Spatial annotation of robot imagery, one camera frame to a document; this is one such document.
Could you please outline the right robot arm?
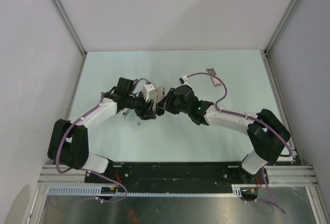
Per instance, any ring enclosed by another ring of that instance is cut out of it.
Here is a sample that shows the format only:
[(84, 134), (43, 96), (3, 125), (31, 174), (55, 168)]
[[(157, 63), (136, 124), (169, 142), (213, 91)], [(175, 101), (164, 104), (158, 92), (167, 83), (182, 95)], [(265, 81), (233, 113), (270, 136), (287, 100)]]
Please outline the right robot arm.
[(171, 88), (157, 103), (157, 115), (166, 111), (174, 115), (184, 113), (197, 125), (221, 126), (247, 135), (253, 150), (237, 169), (238, 178), (243, 183), (251, 183), (260, 168), (275, 163), (283, 155), (283, 149), (288, 148), (291, 138), (289, 131), (270, 110), (242, 114), (220, 109), (213, 102), (199, 100), (187, 85)]

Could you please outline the beige black stapler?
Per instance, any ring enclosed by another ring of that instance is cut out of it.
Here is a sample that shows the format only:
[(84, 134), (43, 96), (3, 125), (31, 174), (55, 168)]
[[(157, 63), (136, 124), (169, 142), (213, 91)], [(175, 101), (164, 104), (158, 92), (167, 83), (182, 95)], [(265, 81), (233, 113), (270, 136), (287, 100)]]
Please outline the beige black stapler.
[(157, 110), (157, 104), (162, 101), (164, 98), (164, 87), (159, 86), (157, 87), (156, 93), (154, 95), (154, 104), (153, 104), (153, 111), (156, 112)]

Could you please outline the light blue white stapler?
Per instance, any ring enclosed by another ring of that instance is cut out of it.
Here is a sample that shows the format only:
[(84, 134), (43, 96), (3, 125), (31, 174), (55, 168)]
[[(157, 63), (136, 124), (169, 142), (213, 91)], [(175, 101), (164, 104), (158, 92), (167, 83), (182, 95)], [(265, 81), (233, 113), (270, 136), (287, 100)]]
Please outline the light blue white stapler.
[(124, 109), (121, 112), (121, 115), (124, 117), (125, 120), (134, 120), (137, 117), (135, 111), (132, 109)]

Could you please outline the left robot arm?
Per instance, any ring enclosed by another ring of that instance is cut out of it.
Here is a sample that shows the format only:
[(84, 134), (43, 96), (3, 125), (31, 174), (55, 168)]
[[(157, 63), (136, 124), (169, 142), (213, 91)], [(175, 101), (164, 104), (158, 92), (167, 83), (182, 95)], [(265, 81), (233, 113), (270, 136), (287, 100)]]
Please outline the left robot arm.
[(109, 159), (90, 151), (89, 132), (119, 112), (134, 110), (142, 120), (154, 119), (158, 88), (147, 79), (140, 92), (134, 90), (140, 80), (119, 78), (108, 92), (102, 92), (99, 102), (75, 120), (59, 119), (55, 122), (47, 156), (56, 166), (68, 169), (95, 171), (96, 177), (107, 183), (114, 170)]

